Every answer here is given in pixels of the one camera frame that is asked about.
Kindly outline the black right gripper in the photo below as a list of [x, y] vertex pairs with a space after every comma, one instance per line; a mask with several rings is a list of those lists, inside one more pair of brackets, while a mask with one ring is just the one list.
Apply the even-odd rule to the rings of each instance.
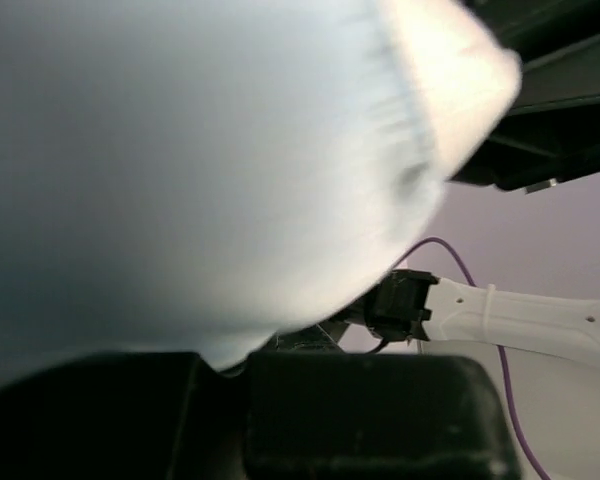
[[537, 190], [600, 173], [600, 1], [469, 1], [523, 62], [520, 95], [453, 181]]

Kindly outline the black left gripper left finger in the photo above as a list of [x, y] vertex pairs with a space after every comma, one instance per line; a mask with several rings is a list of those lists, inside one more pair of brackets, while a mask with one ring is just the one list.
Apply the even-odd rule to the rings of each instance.
[[31, 376], [0, 390], [0, 479], [244, 479], [232, 388], [193, 354]]

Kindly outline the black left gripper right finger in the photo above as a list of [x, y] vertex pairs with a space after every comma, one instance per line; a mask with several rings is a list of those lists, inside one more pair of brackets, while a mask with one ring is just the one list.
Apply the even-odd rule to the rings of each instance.
[[499, 394], [457, 356], [261, 352], [248, 362], [253, 479], [518, 479]]

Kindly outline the white pillow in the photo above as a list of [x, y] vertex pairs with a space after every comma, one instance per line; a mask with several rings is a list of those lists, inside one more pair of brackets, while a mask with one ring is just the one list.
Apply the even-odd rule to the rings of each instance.
[[456, 174], [519, 95], [521, 61], [459, 1], [380, 1], [415, 82], [442, 175]]

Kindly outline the light blue pillowcase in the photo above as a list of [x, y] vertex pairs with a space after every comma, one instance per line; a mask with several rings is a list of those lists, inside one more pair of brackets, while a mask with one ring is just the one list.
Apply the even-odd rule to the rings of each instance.
[[375, 1], [0, 1], [0, 383], [329, 316], [419, 235], [430, 157]]

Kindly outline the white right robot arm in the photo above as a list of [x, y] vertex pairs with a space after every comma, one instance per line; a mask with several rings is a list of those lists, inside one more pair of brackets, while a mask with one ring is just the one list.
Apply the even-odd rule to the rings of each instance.
[[[535, 192], [600, 176], [600, 1], [466, 1], [489, 39], [517, 54], [519, 96], [479, 139], [443, 141], [460, 155], [453, 182]], [[361, 301], [383, 343], [470, 341], [600, 368], [600, 300], [478, 288], [396, 270]]]

